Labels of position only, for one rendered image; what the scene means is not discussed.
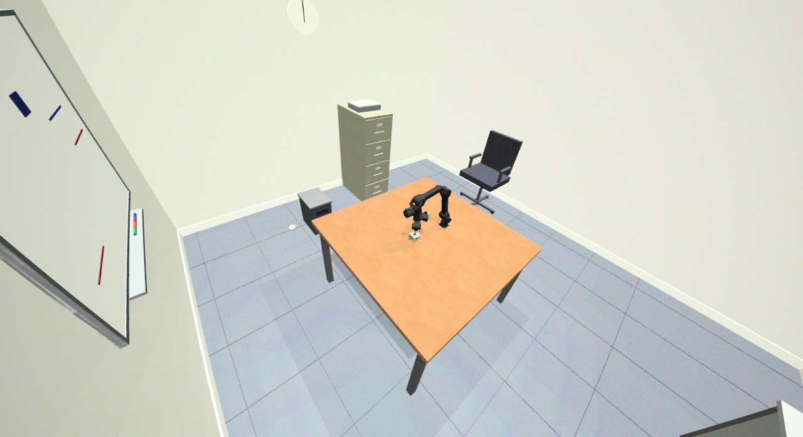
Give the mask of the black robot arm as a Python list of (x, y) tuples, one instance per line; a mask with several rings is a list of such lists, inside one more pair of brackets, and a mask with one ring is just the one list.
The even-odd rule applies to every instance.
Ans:
[[(433, 197), (433, 195), (436, 195), (438, 193), (440, 193), (440, 195), (442, 197), (442, 210), (439, 213), (440, 219), (442, 219), (442, 220), (439, 223), (439, 225), (444, 229), (448, 228), (448, 226), (449, 226), (448, 223), (450, 223), (450, 221), (452, 221), (452, 219), (450, 218), (449, 211), (448, 211), (448, 204), (449, 204), (449, 197), (451, 195), (451, 189), (449, 189), (449, 188), (447, 188), (445, 186), (436, 185), (434, 188), (429, 189), (429, 191), (427, 191), (427, 192), (425, 192), (423, 194), (414, 195), (412, 201), (409, 204), (410, 208), (406, 208), (403, 211), (403, 214), (405, 215), (405, 219), (408, 219), (410, 216), (412, 216), (414, 214), (420, 214), (419, 221), (422, 220), (422, 221), (427, 222), (428, 219), (429, 219), (429, 214), (427, 214), (427, 211), (422, 213), (422, 206), (424, 206), (426, 200), (430, 199), (431, 197)], [(421, 215), (421, 213), (422, 213), (422, 215)]]

